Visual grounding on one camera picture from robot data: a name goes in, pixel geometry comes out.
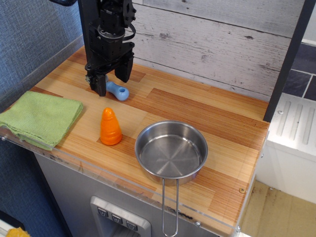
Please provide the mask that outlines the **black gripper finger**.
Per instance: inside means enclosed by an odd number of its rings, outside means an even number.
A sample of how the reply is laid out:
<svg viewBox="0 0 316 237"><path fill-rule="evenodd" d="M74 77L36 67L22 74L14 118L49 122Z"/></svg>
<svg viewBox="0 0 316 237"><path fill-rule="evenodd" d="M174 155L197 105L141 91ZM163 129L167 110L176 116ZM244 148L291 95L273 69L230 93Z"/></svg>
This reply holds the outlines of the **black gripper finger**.
<svg viewBox="0 0 316 237"><path fill-rule="evenodd" d="M132 67L133 58L129 58L115 69L115 76L124 83L127 83L131 75Z"/></svg>
<svg viewBox="0 0 316 237"><path fill-rule="evenodd" d="M91 90L95 91L100 97L106 96L107 75L104 73L87 72L86 81Z"/></svg>

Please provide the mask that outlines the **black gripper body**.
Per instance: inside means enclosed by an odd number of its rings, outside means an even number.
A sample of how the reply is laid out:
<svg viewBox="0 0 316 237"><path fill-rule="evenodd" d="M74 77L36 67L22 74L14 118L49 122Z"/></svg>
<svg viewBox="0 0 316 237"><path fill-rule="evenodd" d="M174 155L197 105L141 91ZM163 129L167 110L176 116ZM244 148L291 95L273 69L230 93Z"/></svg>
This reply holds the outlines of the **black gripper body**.
<svg viewBox="0 0 316 237"><path fill-rule="evenodd" d="M91 58L85 69L87 72L107 74L115 70L129 58L134 58L133 42L124 39L125 30L116 34L107 33L99 24L89 26L89 46Z"/></svg>

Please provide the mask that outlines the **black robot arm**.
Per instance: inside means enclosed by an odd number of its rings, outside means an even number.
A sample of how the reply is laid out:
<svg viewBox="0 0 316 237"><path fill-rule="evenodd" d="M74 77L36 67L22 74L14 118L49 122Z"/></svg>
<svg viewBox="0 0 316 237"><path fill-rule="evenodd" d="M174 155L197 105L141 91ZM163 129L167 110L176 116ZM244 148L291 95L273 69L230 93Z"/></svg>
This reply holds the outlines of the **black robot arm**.
<svg viewBox="0 0 316 237"><path fill-rule="evenodd" d="M105 96L107 73L114 71L123 82L130 78L136 9L130 0L98 0L96 7L97 14L88 22L86 80L91 90Z"/></svg>

